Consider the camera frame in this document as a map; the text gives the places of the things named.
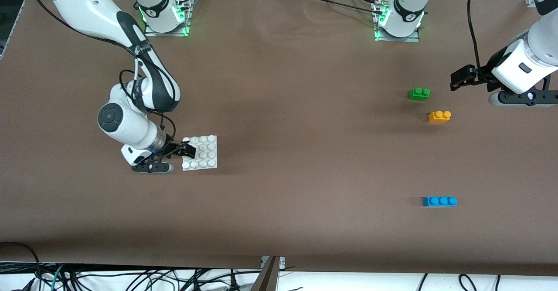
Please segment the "brown tabletop surface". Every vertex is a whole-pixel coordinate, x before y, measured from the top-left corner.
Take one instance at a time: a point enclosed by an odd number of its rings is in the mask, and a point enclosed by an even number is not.
[[[539,17],[524,0],[472,9],[482,63]],[[132,57],[28,0],[0,61],[0,239],[68,263],[558,274],[557,110],[450,92],[474,62],[466,0],[427,10],[420,43],[393,43],[322,1],[200,1],[189,37],[151,41],[182,91],[177,138],[218,135],[219,167],[143,175],[96,124]]]

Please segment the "green lego brick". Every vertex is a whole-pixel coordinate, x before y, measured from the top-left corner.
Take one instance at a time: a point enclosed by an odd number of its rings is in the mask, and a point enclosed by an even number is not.
[[[417,101],[426,101],[430,98],[430,90],[428,88],[415,88],[409,90],[409,99]]]

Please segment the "yellow lego brick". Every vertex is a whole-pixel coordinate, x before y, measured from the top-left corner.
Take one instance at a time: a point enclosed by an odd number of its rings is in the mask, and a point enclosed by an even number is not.
[[[428,115],[428,122],[431,123],[446,123],[452,117],[452,113],[449,111],[441,112],[440,110],[434,111]]]

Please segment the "blue lego brick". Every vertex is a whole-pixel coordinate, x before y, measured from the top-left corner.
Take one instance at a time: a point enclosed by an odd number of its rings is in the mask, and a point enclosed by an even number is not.
[[[453,196],[427,196],[422,198],[424,207],[454,207],[457,205],[457,198]]]

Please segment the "lego brick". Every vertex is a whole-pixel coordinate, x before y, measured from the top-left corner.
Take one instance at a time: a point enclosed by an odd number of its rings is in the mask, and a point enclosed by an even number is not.
[[[182,157],[183,171],[217,168],[217,135],[184,137],[182,141],[186,140],[196,148],[196,156]]]
[[[426,101],[430,98],[430,90],[428,88],[414,88],[409,90],[409,99],[417,101]]]
[[[440,110],[434,111],[428,115],[428,122],[431,123],[446,123],[452,117],[452,113],[449,111],[441,112]]]
[[[457,198],[453,196],[427,196],[422,198],[424,207],[455,207]]]

